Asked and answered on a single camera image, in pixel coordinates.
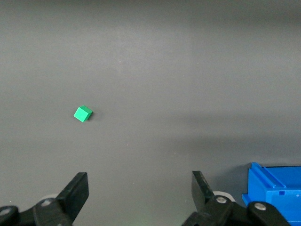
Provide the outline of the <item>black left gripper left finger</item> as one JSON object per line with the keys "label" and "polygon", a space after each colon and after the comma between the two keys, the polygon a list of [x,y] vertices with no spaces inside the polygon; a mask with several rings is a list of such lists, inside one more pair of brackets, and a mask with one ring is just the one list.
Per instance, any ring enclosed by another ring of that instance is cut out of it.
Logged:
{"label": "black left gripper left finger", "polygon": [[56,196],[40,200],[26,211],[17,206],[0,208],[2,226],[72,226],[89,197],[88,176],[79,172]]}

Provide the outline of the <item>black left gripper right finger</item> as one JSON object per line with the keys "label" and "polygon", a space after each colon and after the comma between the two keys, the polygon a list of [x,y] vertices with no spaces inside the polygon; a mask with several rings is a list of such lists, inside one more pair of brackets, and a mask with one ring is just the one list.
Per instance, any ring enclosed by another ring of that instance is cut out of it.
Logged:
{"label": "black left gripper right finger", "polygon": [[246,208],[224,195],[215,195],[201,171],[192,172],[191,193],[196,206],[183,226],[288,226],[271,204],[251,202]]}

